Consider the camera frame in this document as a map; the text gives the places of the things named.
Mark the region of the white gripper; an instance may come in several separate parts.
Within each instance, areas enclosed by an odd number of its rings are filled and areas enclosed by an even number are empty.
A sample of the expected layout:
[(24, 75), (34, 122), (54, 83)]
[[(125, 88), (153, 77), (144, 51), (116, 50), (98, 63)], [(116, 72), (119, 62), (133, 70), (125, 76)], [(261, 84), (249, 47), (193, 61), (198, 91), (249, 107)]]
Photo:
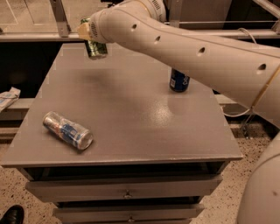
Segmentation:
[(111, 9), (100, 10), (90, 17), (90, 22), (82, 23), (77, 32), (80, 39), (94, 40), (100, 43), (115, 43), (116, 20)]

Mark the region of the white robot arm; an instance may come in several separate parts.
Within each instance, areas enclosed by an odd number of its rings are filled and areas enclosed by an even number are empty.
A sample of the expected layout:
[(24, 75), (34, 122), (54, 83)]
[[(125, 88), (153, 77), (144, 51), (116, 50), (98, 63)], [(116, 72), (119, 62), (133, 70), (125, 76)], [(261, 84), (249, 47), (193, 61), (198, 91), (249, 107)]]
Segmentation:
[[(79, 26), (81, 39), (117, 43), (179, 70), (280, 128), (277, 48), (165, 24), (162, 0), (125, 0)], [(280, 134), (260, 156), (236, 224), (280, 224)]]

